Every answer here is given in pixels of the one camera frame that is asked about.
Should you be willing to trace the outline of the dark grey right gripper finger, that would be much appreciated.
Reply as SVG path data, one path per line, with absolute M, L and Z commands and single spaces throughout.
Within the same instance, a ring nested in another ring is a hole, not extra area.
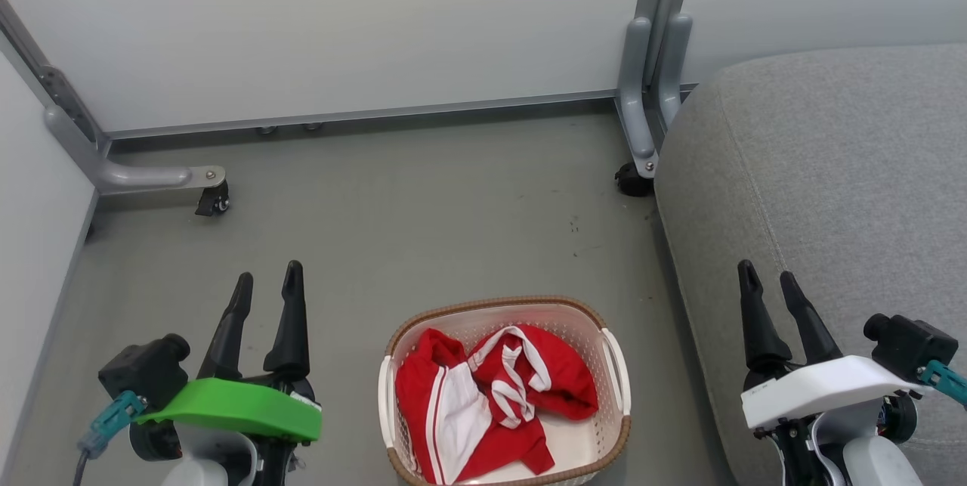
M 807 364 L 819 364 L 843 358 L 842 350 L 826 328 L 818 311 L 805 296 L 794 273 L 791 271 L 781 273 L 780 286 L 783 290 L 785 306 L 797 324 Z
M 771 322 L 759 275 L 749 259 L 740 260 L 737 270 L 746 368 L 750 372 L 786 372 L 791 349 Z

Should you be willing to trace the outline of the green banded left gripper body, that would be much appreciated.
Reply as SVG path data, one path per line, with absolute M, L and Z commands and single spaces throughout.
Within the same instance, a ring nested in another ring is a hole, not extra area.
M 163 485 L 284 485 L 322 424 L 321 407 L 290 388 L 197 379 L 137 418 L 136 453 L 176 462 Z

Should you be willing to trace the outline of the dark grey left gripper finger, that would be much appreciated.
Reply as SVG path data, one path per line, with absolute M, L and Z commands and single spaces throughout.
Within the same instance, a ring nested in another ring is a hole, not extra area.
M 300 382 L 310 373 L 310 338 L 305 306 L 304 270 L 298 260 L 290 260 L 281 286 L 283 310 L 273 347 L 264 358 L 264 371 Z
M 244 335 L 244 323 L 251 311 L 255 279 L 249 272 L 242 273 L 235 285 L 228 306 L 222 313 L 215 334 L 198 370 L 198 379 L 216 378 L 238 382 L 239 349 Z

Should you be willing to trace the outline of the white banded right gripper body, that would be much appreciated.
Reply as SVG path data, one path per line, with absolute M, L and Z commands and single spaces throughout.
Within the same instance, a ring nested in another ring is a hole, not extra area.
M 747 428 L 776 446 L 781 485 L 921 485 L 877 425 L 887 397 L 929 390 L 849 355 L 767 380 L 740 400 Z

